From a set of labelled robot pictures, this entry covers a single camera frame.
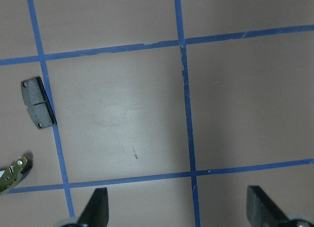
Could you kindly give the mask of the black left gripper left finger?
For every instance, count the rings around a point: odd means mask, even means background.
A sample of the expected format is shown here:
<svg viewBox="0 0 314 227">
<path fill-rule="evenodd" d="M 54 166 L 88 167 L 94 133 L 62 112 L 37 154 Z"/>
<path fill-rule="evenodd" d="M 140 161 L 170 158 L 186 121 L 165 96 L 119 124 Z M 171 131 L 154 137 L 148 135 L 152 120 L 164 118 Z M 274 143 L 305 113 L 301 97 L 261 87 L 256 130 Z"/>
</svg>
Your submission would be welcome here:
<svg viewBox="0 0 314 227">
<path fill-rule="evenodd" d="M 94 190 L 89 202 L 80 215 L 79 227 L 106 227 L 109 220 L 107 188 Z"/>
</svg>

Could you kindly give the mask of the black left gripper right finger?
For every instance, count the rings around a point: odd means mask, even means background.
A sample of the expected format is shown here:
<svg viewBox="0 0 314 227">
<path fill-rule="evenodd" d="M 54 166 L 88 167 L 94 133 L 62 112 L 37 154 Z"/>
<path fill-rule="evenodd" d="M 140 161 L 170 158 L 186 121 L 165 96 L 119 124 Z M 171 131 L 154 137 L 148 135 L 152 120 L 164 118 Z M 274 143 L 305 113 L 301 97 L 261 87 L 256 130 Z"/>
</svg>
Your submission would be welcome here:
<svg viewBox="0 0 314 227">
<path fill-rule="evenodd" d="M 247 187 L 246 216 L 252 227 L 293 227 L 290 220 L 260 186 Z"/>
</svg>

